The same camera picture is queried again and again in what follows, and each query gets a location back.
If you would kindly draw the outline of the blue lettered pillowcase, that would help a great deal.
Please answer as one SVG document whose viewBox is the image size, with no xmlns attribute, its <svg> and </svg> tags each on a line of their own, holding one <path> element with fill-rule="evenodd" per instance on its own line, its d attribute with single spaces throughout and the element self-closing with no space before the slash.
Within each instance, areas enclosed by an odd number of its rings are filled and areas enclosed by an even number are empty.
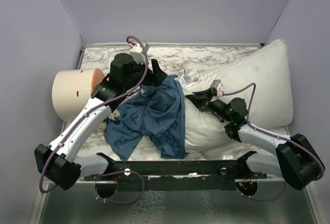
<svg viewBox="0 0 330 224">
<path fill-rule="evenodd" d="M 106 120 L 105 141 L 124 162 L 144 136 L 162 158 L 185 158 L 185 96 L 177 76 L 169 75 L 159 87 L 142 86 L 142 90 L 117 107 L 118 117 Z"/>
</svg>

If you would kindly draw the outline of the white pillow with red logo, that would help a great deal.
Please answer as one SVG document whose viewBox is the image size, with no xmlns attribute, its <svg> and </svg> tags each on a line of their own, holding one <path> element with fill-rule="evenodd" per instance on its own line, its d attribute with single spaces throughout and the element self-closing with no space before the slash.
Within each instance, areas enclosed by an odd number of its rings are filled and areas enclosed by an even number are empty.
<svg viewBox="0 0 330 224">
<path fill-rule="evenodd" d="M 188 95 L 204 91 L 214 80 L 222 81 L 226 93 L 256 84 L 254 93 L 248 88 L 236 94 L 252 105 L 249 120 L 254 125 L 271 130 L 292 122 L 293 99 L 284 40 L 274 40 L 249 56 L 207 71 L 198 82 L 183 87 L 183 92 Z M 185 100 L 185 122 L 187 153 L 224 151 L 235 143 L 225 133 L 226 122 L 220 122 L 210 112 L 199 111 L 188 99 Z"/>
</svg>

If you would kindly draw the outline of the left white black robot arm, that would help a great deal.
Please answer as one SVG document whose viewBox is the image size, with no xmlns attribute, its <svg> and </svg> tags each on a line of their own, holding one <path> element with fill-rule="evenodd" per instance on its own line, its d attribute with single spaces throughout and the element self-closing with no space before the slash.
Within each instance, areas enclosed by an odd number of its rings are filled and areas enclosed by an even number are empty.
<svg viewBox="0 0 330 224">
<path fill-rule="evenodd" d="M 112 159 L 102 153 L 78 160 L 77 154 L 91 133 L 139 86 L 158 87 L 167 78 L 158 61 L 135 61 L 128 53 L 115 55 L 109 73 L 94 88 L 85 107 L 68 128 L 47 146 L 34 150 L 41 178 L 68 190 L 79 178 L 98 175 L 103 180 L 113 176 Z"/>
</svg>

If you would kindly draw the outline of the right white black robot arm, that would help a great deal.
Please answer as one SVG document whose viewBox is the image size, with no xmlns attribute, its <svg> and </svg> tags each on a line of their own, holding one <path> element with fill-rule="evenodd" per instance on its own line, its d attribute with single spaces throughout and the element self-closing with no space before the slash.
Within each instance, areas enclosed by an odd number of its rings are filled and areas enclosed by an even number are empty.
<svg viewBox="0 0 330 224">
<path fill-rule="evenodd" d="M 224 129 L 230 139 L 268 152 L 268 155 L 249 152 L 242 156 L 243 162 L 237 165 L 240 177 L 249 178 L 254 173 L 274 175 L 297 190 L 323 177 L 325 167 L 305 136 L 284 136 L 259 128 L 248 121 L 244 99 L 236 97 L 225 103 L 215 100 L 214 96 L 212 90 L 205 90 L 186 97 L 200 111 L 211 112 L 221 121 L 227 121 Z"/>
</svg>

